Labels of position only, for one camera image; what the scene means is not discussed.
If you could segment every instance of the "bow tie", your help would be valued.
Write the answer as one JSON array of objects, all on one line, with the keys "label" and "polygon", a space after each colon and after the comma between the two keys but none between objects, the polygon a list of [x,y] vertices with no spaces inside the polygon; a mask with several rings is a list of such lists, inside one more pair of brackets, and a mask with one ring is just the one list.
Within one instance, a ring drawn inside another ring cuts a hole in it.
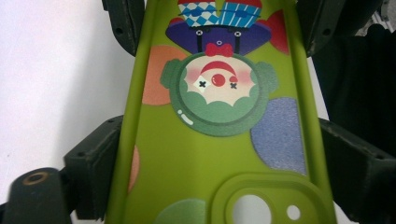
[{"label": "bow tie", "polygon": [[233,56],[233,46],[231,44],[224,44],[218,47],[213,43],[209,43],[206,45],[205,54],[209,57],[222,55],[229,58]]}]

